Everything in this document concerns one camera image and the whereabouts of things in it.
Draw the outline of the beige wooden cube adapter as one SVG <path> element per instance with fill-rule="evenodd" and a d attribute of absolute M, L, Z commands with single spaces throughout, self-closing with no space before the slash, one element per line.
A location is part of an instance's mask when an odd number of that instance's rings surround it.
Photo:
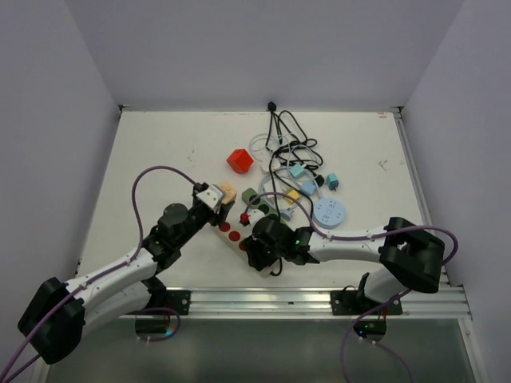
<path fill-rule="evenodd" d="M 237 191 L 229 182 L 220 182 L 217 187 L 224 193 L 222 204 L 228 205 L 236 200 Z"/>

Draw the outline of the beige power strip red sockets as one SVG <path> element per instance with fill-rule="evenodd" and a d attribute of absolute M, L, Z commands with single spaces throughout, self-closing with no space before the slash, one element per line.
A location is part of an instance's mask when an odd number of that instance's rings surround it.
<path fill-rule="evenodd" d="M 262 278 L 270 276 L 270 272 L 273 271 L 273 267 L 264 267 L 261 271 L 258 271 L 256 268 L 251 267 L 248 264 L 248 253 L 245 250 L 243 241 L 245 240 L 246 235 L 249 234 L 249 227 L 244 227 L 237 222 L 224 222 L 219 226 L 212 227 L 212 231 L 224 241 L 224 244 L 242 260 L 249 270 L 256 272 Z"/>

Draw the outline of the green power strip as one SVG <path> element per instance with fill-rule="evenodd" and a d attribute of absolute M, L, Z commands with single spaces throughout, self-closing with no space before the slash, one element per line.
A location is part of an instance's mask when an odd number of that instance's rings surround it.
<path fill-rule="evenodd" d="M 252 201 L 252 204 L 248 208 L 249 211 L 254 210 L 254 209 L 259 209 L 266 216 L 280 218 L 283 222 L 290 222 L 290 221 L 286 221 L 286 220 L 282 219 L 281 215 L 280 215 L 281 211 L 290 210 L 290 209 L 284 209 L 284 210 L 277 211 L 265 199 L 256 198 L 256 195 L 257 195 L 257 193 L 253 188 L 247 188 L 242 192 L 241 199 L 246 205 L 248 205 Z"/>

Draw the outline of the yellow USB charger cube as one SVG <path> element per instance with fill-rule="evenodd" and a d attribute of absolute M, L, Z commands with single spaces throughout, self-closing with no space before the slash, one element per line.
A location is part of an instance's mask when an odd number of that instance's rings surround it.
<path fill-rule="evenodd" d="M 286 197 L 284 198 L 288 204 L 293 204 L 295 201 L 300 201 L 301 195 L 294 188 L 287 189 L 284 194 Z"/>

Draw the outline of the round light blue socket hub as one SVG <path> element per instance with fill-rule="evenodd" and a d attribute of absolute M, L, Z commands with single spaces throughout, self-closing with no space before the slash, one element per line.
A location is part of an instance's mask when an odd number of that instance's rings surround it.
<path fill-rule="evenodd" d="M 319 227 L 334 229 L 345 219 L 346 209 L 335 198 L 323 197 L 314 206 L 312 219 Z"/>

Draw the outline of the light blue USB charger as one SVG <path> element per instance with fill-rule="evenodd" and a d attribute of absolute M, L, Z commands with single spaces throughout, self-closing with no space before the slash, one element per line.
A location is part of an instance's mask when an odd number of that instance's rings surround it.
<path fill-rule="evenodd" d="M 311 181 L 305 181 L 300 187 L 300 191 L 307 196 L 312 196 L 316 189 L 315 183 Z"/>

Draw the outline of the red cube adapter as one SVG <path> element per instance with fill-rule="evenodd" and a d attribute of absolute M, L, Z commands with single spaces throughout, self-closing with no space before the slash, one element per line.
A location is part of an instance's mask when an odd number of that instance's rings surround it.
<path fill-rule="evenodd" d="M 231 170 L 238 174 L 247 173 L 253 165 L 254 160 L 244 148 L 235 149 L 226 159 Z"/>

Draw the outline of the light teal charger green strip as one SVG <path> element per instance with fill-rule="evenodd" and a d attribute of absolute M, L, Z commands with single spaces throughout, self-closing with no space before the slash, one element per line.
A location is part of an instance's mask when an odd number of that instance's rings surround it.
<path fill-rule="evenodd" d="M 302 176 L 304 176 L 306 169 L 303 167 L 302 164 L 293 164 L 288 169 L 290 177 L 292 177 L 294 180 L 298 180 Z"/>

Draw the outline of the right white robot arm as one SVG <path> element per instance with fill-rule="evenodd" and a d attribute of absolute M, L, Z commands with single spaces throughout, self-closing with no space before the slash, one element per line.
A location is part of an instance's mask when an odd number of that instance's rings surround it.
<path fill-rule="evenodd" d="M 355 302 L 362 312 L 374 313 L 407 290 L 438 292 L 445 244 L 406 219 L 392 217 L 382 227 L 351 235 L 313 227 L 292 230 L 270 216 L 252 219 L 250 227 L 242 247 L 256 270 L 280 260 L 297 266 L 341 260 L 380 264 L 381 269 L 365 273 L 358 285 Z"/>

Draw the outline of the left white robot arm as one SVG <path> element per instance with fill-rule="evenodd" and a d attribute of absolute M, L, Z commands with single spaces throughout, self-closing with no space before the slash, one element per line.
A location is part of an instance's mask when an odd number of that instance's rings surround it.
<path fill-rule="evenodd" d="M 199 200 L 173 203 L 135 249 L 114 263 L 80 278 L 44 281 L 18 322 L 18 329 L 45 363 L 67 357 L 86 333 L 133 311 L 154 314 L 166 303 L 157 274 L 180 257 L 180 250 L 205 225 L 217 226 L 231 204 L 218 211 Z"/>

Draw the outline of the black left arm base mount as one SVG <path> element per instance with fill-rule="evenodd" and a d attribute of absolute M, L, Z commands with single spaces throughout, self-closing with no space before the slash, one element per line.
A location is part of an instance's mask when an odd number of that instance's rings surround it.
<path fill-rule="evenodd" d="M 149 302 L 145 309 L 169 308 L 179 315 L 188 315 L 191 303 L 190 290 L 170 290 L 157 277 L 151 277 L 142 282 L 149 292 Z"/>

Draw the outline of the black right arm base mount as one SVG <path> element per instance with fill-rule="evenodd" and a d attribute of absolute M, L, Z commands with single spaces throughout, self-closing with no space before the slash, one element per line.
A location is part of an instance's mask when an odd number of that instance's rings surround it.
<path fill-rule="evenodd" d="M 334 316 L 355 316 L 384 303 L 393 305 L 407 290 L 389 271 L 365 273 L 358 286 L 346 286 L 330 292 L 331 313 Z"/>

